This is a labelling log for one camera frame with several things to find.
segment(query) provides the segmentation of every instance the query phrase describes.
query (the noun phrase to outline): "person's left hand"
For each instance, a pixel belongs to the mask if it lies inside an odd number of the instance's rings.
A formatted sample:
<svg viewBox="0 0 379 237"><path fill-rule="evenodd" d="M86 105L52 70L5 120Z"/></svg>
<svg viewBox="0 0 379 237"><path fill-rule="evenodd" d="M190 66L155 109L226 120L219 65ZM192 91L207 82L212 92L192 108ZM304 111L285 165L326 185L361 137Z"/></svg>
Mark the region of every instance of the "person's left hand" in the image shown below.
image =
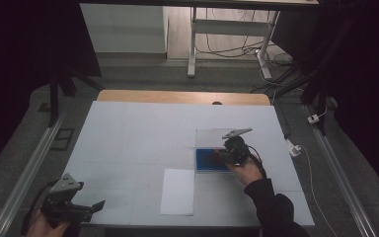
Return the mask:
<svg viewBox="0 0 379 237"><path fill-rule="evenodd" d="M69 224L69 222L60 222L53 229L41 211L38 211L35 221L29 228L27 237L61 237Z"/></svg>

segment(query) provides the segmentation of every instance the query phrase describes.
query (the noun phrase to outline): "gray carpet floor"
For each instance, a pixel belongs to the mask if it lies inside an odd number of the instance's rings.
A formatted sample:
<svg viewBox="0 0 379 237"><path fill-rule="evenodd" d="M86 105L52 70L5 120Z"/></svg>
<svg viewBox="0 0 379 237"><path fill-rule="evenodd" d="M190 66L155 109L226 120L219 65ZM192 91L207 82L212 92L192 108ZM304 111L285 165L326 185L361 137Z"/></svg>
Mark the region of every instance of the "gray carpet floor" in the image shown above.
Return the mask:
<svg viewBox="0 0 379 237"><path fill-rule="evenodd" d="M122 67L114 66L121 60L112 62L100 59L103 78L95 79L108 89L167 90L167 91L211 91L249 93L253 88L265 85L259 75L259 67L250 62L213 62L197 63L194 79L187 78L187 67L178 61L138 61ZM271 70L274 77L283 72L282 68ZM59 136L53 141L45 156L26 198L14 218L7 236L20 236L23 217L39 188L46 182L59 178L79 136L86 115L98 92L81 81L74 79L78 93L73 98L60 96L60 102L70 106L61 126ZM337 236L361 236L341 191L335 181L327 160L308 124L303 106L300 104L301 91L293 91L274 100L281 128L284 134L296 145L303 145L310 158L313 172L313 188L316 200L332 225ZM0 154L0 210L9 193L23 172L33 154L49 121L49 112L45 104L49 103L48 86L35 90L31 96L30 108L18 129ZM379 179L365 157L343 133L333 117L334 107L327 112L327 138L334 146L341 164L345 169L352 187L364 205L375 231L379 236ZM71 140L62 139L71 136ZM306 152L293 158L293 163L305 192L316 225L306 227L311 236L334 236L317 207L311 192L309 163ZM207 232L187 233L185 236L205 236ZM177 236L174 231L159 230L118 230L112 236ZM105 230L96 226L84 226L80 236L104 236ZM222 233L208 236L223 236ZM228 232L224 236L237 236Z"/></svg>

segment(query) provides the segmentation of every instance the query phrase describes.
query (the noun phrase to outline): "black sleeve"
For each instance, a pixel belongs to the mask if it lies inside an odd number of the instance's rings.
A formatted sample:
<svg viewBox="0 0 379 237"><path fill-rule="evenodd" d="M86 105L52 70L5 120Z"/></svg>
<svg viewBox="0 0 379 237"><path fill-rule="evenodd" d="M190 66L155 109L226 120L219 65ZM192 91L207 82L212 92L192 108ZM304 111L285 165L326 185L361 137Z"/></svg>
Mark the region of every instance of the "black sleeve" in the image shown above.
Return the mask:
<svg viewBox="0 0 379 237"><path fill-rule="evenodd" d="M247 194L257 207L257 217L265 236L303 237L309 236L293 221L294 205L281 194L275 195L270 179L257 180L245 187Z"/></svg>

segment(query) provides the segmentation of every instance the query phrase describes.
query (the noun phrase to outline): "white wall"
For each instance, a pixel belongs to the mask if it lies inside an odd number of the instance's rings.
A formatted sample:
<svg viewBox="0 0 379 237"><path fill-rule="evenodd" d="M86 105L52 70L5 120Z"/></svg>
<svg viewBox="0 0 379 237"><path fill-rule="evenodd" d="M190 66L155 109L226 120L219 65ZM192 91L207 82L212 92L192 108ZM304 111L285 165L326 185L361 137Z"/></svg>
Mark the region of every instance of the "white wall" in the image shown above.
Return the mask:
<svg viewBox="0 0 379 237"><path fill-rule="evenodd" d="M164 7L81 4L95 52L166 52Z"/></svg>

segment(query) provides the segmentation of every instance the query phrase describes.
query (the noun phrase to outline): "floor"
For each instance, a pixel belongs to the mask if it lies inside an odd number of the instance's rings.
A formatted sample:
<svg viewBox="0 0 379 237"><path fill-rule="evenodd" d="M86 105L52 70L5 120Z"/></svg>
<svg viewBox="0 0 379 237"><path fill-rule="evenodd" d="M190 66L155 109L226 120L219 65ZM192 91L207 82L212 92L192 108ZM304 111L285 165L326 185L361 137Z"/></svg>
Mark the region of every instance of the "floor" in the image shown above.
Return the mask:
<svg viewBox="0 0 379 237"><path fill-rule="evenodd" d="M208 14L209 18L213 16L212 11L210 13ZM216 17L219 17L220 14L219 10L214 10ZM235 18L243 16L237 11L232 14L234 14ZM188 11L184 16L185 18L190 17ZM249 16L249 12L247 12L246 18L249 19ZM178 37L177 34L174 36L172 28L173 25L170 25L170 43L173 42L172 38ZM213 39L211 47L216 50L240 47L243 42L244 38L241 38L235 40L234 44L225 45L222 44L224 39ZM103 78L95 78L95 80L108 89L250 93L253 89L260 88L255 93L263 93L269 88L269 85L259 76L258 63L255 62L255 59L251 59L250 56L246 56L244 59L218 60L219 57L214 56L213 58L212 55L199 53L197 58L201 60L197 63L196 76L193 79L188 79L187 63L185 62L185 53L187 52L186 50L178 52L180 48L188 48L184 43L181 46L176 46L177 50L175 52L172 50L174 46L169 45L171 50L168 54L168 60L100 56L99 62ZM204 46L206 45L199 45L199 47L206 49ZM272 67L270 70L272 75L277 77L285 69ZM51 143L52 148L47 152L38 175L35 177L17 215L8 226L6 236L19 236L24 215L39 188L46 182L62 175L64 166L80 134L87 112L98 96L98 92L88 85L77 79L74 79L74 82L78 88L76 96L72 98L60 96L61 104L68 106L66 118L61 125L61 131L68 132L71 138L63 139L63 132L61 132ZM278 114L283 133L294 144L302 145L305 148L301 155L293 158L293 163L316 223L315 226L306 227L306 230L311 236L362 236L356 227L349 207L343 199L323 151L319 147L313 133L313 127L306 121L308 116L306 108L310 112L314 112L315 108L313 105L305 108L300 104L299 95L301 91L302 88L298 88L298 90L292 91L277 100L273 100L272 96L270 96L270 99ZM39 88L32 93L29 110L0 155L0 210L46 130L49 120L49 113L46 109L48 103L48 87ZM333 117L336 107L332 104L328 105L329 109L326 113L327 138L335 148L352 188L362 202L377 236L379 236L379 179L365 160L365 157L338 127ZM104 236L105 234L105 229L102 227L84 226L80 236ZM120 229L117 232L108 232L107 234L108 236L139 237L183 235L183 233L177 234L174 231L153 229ZM219 232L194 232L185 235L206 236L206 234L208 236L224 235ZM225 236L238 235L227 233Z"/></svg>

